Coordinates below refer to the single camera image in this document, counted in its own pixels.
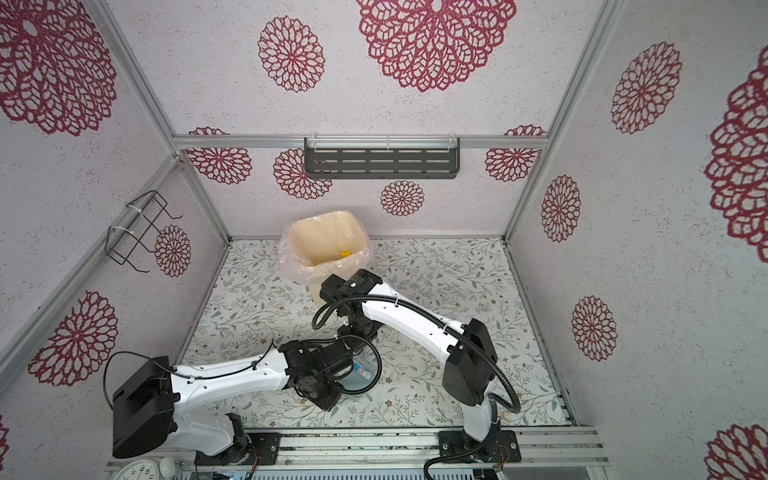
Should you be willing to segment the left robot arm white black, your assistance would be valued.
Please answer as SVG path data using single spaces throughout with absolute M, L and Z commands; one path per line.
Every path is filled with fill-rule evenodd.
M 270 345 L 261 355 L 210 365 L 170 364 L 146 357 L 109 396 L 112 455 L 130 459 L 158 448 L 194 451 L 204 465 L 243 459 L 252 444 L 237 414 L 218 416 L 202 406 L 253 392 L 294 390 L 329 411 L 340 396 L 362 395 L 379 381 L 381 355 L 354 335 Z

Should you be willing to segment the beige trash bin with liner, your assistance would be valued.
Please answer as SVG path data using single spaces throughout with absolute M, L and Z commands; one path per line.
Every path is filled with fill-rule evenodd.
M 351 255 L 342 258 L 340 252 Z M 334 211 L 300 220 L 288 227 L 279 242 L 282 273 L 308 288 L 316 307 L 323 281 L 335 274 L 348 279 L 373 258 L 373 246 L 364 224 L 349 211 Z

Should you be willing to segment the teal plastic dustpan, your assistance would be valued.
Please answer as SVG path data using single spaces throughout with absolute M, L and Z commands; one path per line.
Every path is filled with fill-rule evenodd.
M 375 355 L 366 350 L 353 358 L 353 370 L 340 383 L 347 390 L 361 390 L 371 384 L 378 371 Z

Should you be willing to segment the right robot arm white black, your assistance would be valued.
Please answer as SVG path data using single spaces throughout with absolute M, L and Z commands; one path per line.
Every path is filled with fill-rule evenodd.
M 335 314 L 345 320 L 336 338 L 354 354 L 370 351 L 376 361 L 374 378 L 364 388 L 350 390 L 339 385 L 345 395 L 362 395 L 372 389 L 383 373 L 383 360 L 374 339 L 383 327 L 400 332 L 426 349 L 442 364 L 442 387 L 458 402 L 463 412 L 459 434 L 443 432 L 440 454 L 427 460 L 423 475 L 431 479 L 430 468 L 441 463 L 488 461 L 501 441 L 499 409 L 511 413 L 522 410 L 520 398 L 508 376 L 498 366 L 498 355 L 486 325 L 472 319 L 454 321 L 430 311 L 397 292 L 374 273 L 360 269 L 350 278 L 331 275 L 320 287 L 322 305 L 311 326 L 321 329 Z

